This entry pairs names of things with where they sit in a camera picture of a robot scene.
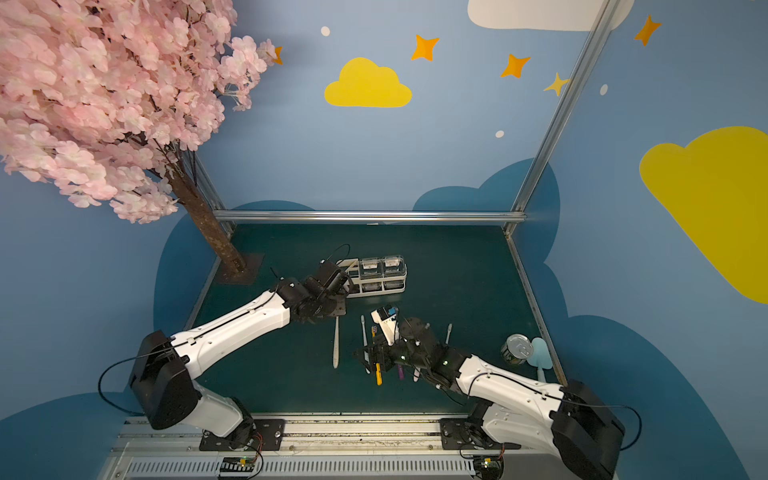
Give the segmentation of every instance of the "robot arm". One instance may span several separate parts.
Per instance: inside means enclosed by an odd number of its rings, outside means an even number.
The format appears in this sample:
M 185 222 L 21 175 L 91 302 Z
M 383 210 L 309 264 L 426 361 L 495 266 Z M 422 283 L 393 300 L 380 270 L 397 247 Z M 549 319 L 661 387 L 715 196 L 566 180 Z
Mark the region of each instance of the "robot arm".
M 580 478 L 613 478 L 624 427 L 587 386 L 537 382 L 500 369 L 442 345 L 419 319 L 400 322 L 399 335 L 391 346 L 374 337 L 357 359 L 368 369 L 376 363 L 382 371 L 396 364 L 420 368 L 438 389 L 481 399 L 464 425 L 467 449 L 523 445 L 559 457 Z
M 290 320 L 343 315 L 349 276 L 336 264 L 320 262 L 303 282 L 281 278 L 274 290 L 205 325 L 166 337 L 151 333 L 141 343 L 128 385 L 154 429 L 177 423 L 215 435 L 218 445 L 242 447 L 253 436 L 250 413 L 237 399 L 220 396 L 195 382 L 214 363 Z

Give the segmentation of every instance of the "white cloud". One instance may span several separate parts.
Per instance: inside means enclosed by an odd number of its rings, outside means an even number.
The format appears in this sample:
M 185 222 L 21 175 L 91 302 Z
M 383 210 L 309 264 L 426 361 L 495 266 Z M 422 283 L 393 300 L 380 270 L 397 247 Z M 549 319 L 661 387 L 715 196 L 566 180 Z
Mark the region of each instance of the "white cloud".
M 611 28 L 629 15 L 634 0 L 621 0 Z M 469 19 L 486 28 L 590 31 L 603 0 L 469 0 Z

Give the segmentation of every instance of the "metal pole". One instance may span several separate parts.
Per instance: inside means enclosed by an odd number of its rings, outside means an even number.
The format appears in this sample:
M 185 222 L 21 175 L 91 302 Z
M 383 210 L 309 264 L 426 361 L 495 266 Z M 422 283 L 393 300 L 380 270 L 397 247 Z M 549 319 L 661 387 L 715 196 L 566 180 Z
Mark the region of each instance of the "metal pole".
M 519 223 L 522 212 L 411 212 L 321 210 L 215 210 L 218 220 L 312 222 Z
M 541 142 L 536 157 L 534 157 L 533 164 L 531 164 L 531 168 L 528 170 L 528 174 L 525 175 L 525 179 L 520 186 L 518 196 L 515 198 L 515 203 L 512 205 L 513 212 L 525 211 L 525 207 L 531 199 L 533 190 L 536 188 L 536 184 L 541 178 L 541 174 L 544 173 L 544 168 L 547 166 L 547 162 L 549 162 L 549 159 L 554 152 L 558 139 L 571 116 L 576 101 L 578 100 L 581 91 L 584 89 L 584 85 L 587 83 L 589 75 L 592 73 L 592 69 L 598 61 L 600 53 L 603 51 L 605 41 L 611 33 L 611 23 L 614 14 L 622 1 L 623 0 L 605 0 L 603 3 L 603 7 L 598 13 L 594 25 L 592 25 L 592 30 L 587 37 L 587 41 L 584 43 L 584 48 L 581 49 L 574 70 L 571 73 L 571 81 L 568 82 L 568 87 L 560 98 L 558 107 L 555 109 L 552 120 L 547 128 L 544 140 Z M 514 228 L 515 224 L 512 222 L 504 225 L 506 233 L 511 233 Z

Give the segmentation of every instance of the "vent grille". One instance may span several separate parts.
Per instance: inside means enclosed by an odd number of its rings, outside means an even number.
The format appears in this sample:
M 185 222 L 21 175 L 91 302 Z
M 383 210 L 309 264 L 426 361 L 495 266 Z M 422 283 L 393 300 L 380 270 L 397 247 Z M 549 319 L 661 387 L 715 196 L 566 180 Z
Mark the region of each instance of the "vent grille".
M 189 457 L 133 458 L 127 478 L 216 478 L 221 461 Z
M 220 459 L 189 457 L 133 458 L 126 478 L 247 478 L 252 471 L 232 472 Z M 260 477 L 379 475 L 474 475 L 472 460 L 446 455 L 368 455 L 285 458 L 267 456 Z
M 350 476 L 364 475 L 474 475 L 472 460 L 412 455 L 315 458 L 268 458 L 260 475 Z

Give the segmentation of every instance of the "can lid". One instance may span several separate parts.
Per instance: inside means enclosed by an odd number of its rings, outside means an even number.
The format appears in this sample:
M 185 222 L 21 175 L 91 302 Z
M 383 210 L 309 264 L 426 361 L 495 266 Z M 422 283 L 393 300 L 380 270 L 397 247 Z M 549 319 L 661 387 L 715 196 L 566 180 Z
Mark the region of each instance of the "can lid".
M 519 359 L 527 359 L 533 355 L 533 345 L 522 333 L 516 333 L 507 338 L 507 350 Z

